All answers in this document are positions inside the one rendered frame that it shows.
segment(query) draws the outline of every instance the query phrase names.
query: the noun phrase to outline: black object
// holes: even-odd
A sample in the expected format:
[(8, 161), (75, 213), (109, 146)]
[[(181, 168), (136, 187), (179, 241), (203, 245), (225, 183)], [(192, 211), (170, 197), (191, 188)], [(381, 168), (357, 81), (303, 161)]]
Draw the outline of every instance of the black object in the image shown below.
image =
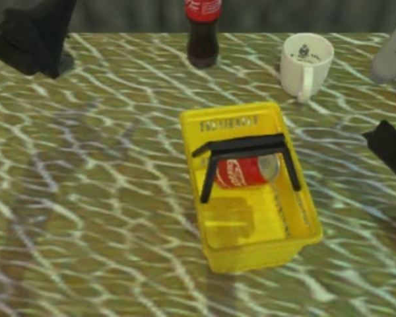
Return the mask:
[(201, 191), (201, 203), (208, 203), (210, 199), (218, 162), (220, 160), (243, 159), (282, 153), (293, 189), (297, 192), (301, 190), (298, 175), (289, 148), (284, 140), (283, 133), (210, 141), (193, 151), (192, 157), (196, 158), (207, 151), (211, 151), (211, 155), (207, 173), (205, 174), (203, 190)]
[(198, 69), (213, 66), (218, 57), (217, 22), (197, 22), (189, 20), (187, 41), (188, 61)]
[(6, 9), (0, 23), (0, 60), (25, 75), (56, 79), (73, 67), (63, 51), (77, 0), (43, 0), (23, 11)]
[(368, 148), (396, 174), (396, 129), (383, 120), (374, 131), (362, 136)]

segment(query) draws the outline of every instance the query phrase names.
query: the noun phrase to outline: table surface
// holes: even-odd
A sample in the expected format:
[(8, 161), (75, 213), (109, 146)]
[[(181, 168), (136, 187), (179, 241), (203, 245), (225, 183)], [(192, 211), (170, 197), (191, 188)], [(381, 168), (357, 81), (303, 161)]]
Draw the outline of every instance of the table surface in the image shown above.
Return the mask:
[[(307, 105), (277, 79), (289, 34), (73, 34), (56, 81), (0, 62), (0, 316), (396, 316), (396, 176), (361, 133), (396, 122), (396, 80), (368, 78), (385, 34), (328, 34)], [(187, 109), (275, 100), (325, 238), (289, 264), (213, 274), (180, 133)]]

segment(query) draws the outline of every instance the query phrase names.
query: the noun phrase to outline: red bottle label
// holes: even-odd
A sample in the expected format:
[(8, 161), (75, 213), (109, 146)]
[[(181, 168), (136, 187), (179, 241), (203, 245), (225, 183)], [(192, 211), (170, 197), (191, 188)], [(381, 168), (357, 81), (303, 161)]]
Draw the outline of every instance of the red bottle label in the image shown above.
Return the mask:
[(219, 18), (222, 0), (185, 0), (188, 18), (197, 22), (211, 22)]
[(220, 161), (215, 182), (221, 188), (238, 188), (268, 183), (259, 169), (257, 157)]

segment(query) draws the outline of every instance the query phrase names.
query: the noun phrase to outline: mug rim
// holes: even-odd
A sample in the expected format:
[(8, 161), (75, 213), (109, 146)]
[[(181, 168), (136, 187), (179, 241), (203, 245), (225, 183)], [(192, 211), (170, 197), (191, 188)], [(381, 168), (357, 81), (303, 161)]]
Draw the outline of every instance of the mug rim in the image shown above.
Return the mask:
[[(287, 50), (287, 44), (288, 44), (288, 42), (290, 42), (291, 40), (293, 40), (293, 39), (295, 39), (295, 38), (304, 37), (304, 36), (312, 37), (312, 38), (317, 38), (318, 40), (320, 40), (320, 41), (322, 41), (324, 44), (326, 44), (326, 46), (328, 46), (329, 49), (330, 49), (330, 51), (331, 51), (331, 53), (329, 54), (329, 57), (326, 58), (326, 59), (324, 59), (323, 61), (320, 61), (320, 62), (314, 63), (314, 64), (307, 64), (307, 63), (305, 63), (305, 62), (303, 62), (303, 61), (298, 61), (297, 59), (292, 58), (292, 57), (290, 56), (290, 52), (288, 52), (288, 50)], [(312, 66), (318, 66), (318, 65), (323, 65), (323, 64), (325, 64), (325, 63), (329, 63), (329, 62), (334, 58), (334, 56), (335, 56), (335, 47), (332, 45), (332, 43), (331, 43), (328, 39), (326, 39), (324, 36), (319, 35), (319, 34), (317, 34), (317, 33), (308, 33), (308, 32), (306, 32), (306, 33), (295, 33), (295, 34), (289, 36), (289, 37), (284, 41), (284, 43), (283, 43), (283, 51), (285, 52), (286, 56), (287, 56), (291, 61), (293, 61), (294, 63), (300, 64), (300, 65), (307, 65), (307, 66), (311, 66), (311, 65), (312, 65)]]

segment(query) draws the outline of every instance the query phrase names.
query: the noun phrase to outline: mug handle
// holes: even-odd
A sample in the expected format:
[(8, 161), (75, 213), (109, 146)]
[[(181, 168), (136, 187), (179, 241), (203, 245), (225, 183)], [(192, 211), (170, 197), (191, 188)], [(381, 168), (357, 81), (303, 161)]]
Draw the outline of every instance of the mug handle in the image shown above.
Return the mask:
[(314, 84), (314, 69), (313, 67), (304, 67), (303, 83), (301, 91), (298, 94), (298, 102), (305, 103), (311, 98), (311, 90)]

